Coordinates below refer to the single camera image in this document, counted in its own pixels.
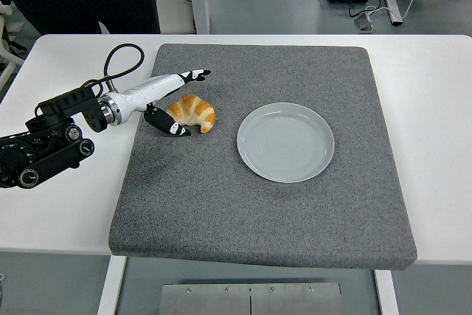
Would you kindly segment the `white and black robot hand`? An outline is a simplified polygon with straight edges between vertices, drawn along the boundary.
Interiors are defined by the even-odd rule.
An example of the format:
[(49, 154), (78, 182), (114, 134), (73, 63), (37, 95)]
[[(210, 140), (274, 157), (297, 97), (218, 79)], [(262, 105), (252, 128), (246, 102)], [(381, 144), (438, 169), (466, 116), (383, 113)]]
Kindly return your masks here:
[(99, 104), (109, 125), (121, 125), (132, 113), (141, 112), (145, 121), (163, 133), (173, 136), (189, 136), (186, 128), (168, 113), (155, 106), (160, 99), (178, 91), (190, 81), (202, 81), (210, 70), (199, 69), (181, 74), (152, 77), (136, 88), (123, 93), (109, 92), (99, 98)]

